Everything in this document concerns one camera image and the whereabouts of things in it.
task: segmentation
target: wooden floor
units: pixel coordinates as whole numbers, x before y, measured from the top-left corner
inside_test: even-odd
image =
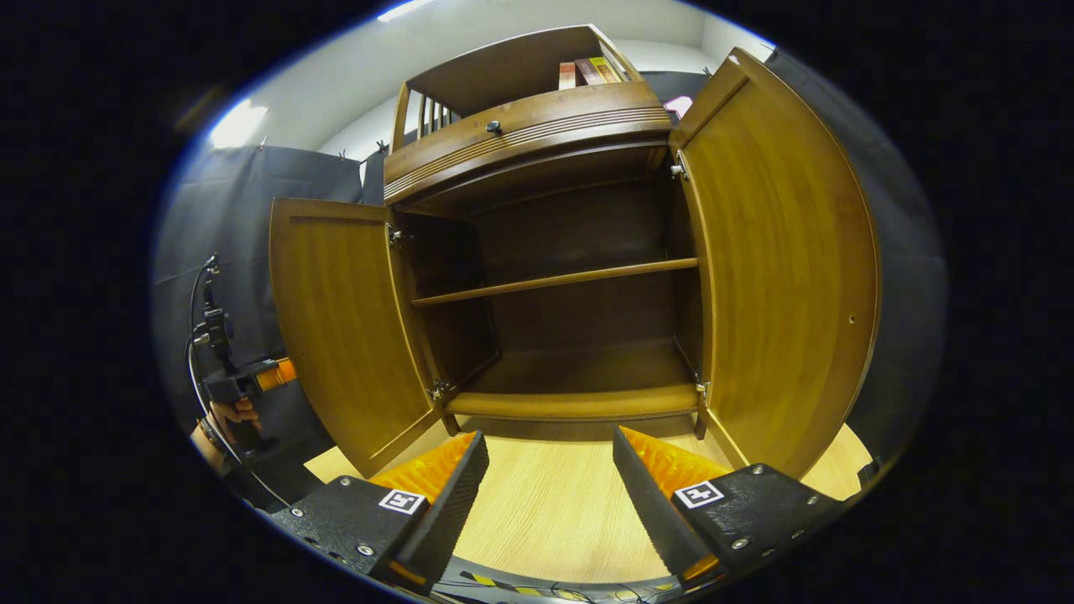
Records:
[[[612,462],[615,426],[730,465],[711,434],[705,441],[694,437],[692,416],[571,423],[459,420],[463,431],[484,432],[490,461],[454,553],[532,577],[624,583],[668,575]],[[384,470],[447,437],[436,423]],[[858,492],[857,471],[869,461],[865,446],[843,426],[802,483],[843,500]],[[345,474],[361,476],[338,448],[309,460],[306,468],[324,483]]]

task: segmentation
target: ceiling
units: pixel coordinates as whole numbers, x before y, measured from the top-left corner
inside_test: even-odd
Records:
[[[403,81],[512,35],[592,23],[612,39],[700,47],[705,13],[677,0],[436,0],[344,31],[250,95],[268,107],[250,140],[317,149]]]

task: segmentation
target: ceiling light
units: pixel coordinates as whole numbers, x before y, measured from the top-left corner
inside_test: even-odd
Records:
[[[252,106],[249,99],[238,103],[228,112],[228,115],[220,119],[220,123],[216,125],[216,128],[209,134],[209,139],[213,140],[213,146],[222,148],[238,147],[246,144],[246,141],[257,130],[258,124],[261,123],[261,118],[264,117],[267,111],[268,107]]]
[[[377,20],[388,23],[400,15],[405,15],[410,11],[417,9],[418,6],[429,4],[433,0],[410,0],[409,2],[400,4],[398,6],[392,9],[391,11],[388,11],[387,13],[380,15],[379,17],[377,17]]]

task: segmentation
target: wooden cabinet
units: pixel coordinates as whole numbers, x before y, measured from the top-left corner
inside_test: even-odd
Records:
[[[275,201],[284,337],[363,474],[437,419],[458,429],[454,415],[697,413],[736,466],[795,476],[831,443],[879,319],[875,234],[850,164],[741,49],[674,129],[663,109],[613,131],[585,120],[648,97],[658,109],[637,75],[479,103],[473,121],[393,141],[383,208]],[[505,134],[478,131],[489,112]],[[553,133],[489,150],[503,139],[485,135],[523,118]]]

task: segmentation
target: cabinet door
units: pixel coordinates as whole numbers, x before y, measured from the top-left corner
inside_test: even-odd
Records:
[[[827,127],[740,48],[669,144],[698,248],[702,420],[736,466],[801,477],[872,355],[881,282],[869,207]]]
[[[381,207],[277,199],[268,235],[276,312],[299,380],[366,478],[439,417],[407,337],[388,218]]]

